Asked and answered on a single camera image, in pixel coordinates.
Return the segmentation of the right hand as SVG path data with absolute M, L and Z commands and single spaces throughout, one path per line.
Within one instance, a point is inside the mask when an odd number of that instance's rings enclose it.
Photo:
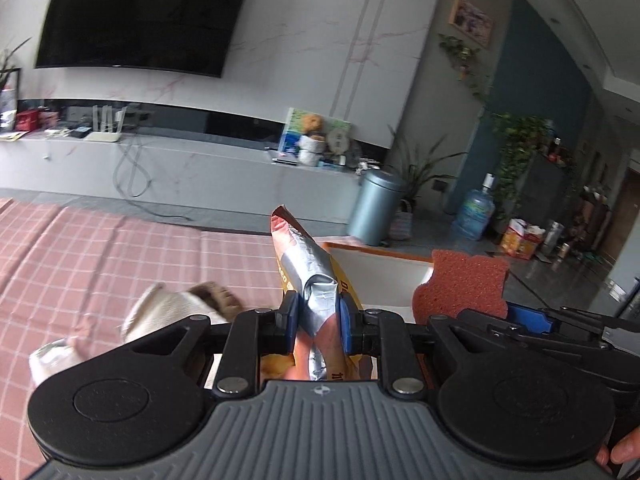
M 596 456 L 596 463 L 611 472 L 611 465 L 621 466 L 620 479 L 639 478 L 639 457 L 640 457 L 640 428 L 632 430 L 630 434 L 623 437 L 620 442 L 609 450 L 602 446 Z

